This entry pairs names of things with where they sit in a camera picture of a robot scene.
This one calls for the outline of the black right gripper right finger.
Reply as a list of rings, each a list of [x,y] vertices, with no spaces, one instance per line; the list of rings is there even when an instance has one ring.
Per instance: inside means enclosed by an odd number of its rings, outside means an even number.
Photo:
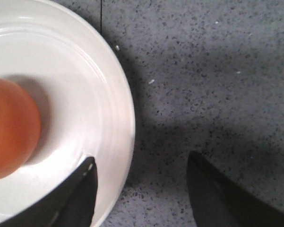
[[[198,227],[284,227],[284,213],[242,189],[192,151],[187,184]]]

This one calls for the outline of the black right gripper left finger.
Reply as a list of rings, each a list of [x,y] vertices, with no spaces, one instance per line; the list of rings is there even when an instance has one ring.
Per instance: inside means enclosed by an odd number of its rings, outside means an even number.
[[[98,180],[87,157],[61,184],[38,202],[0,223],[0,227],[89,227],[95,212]]]

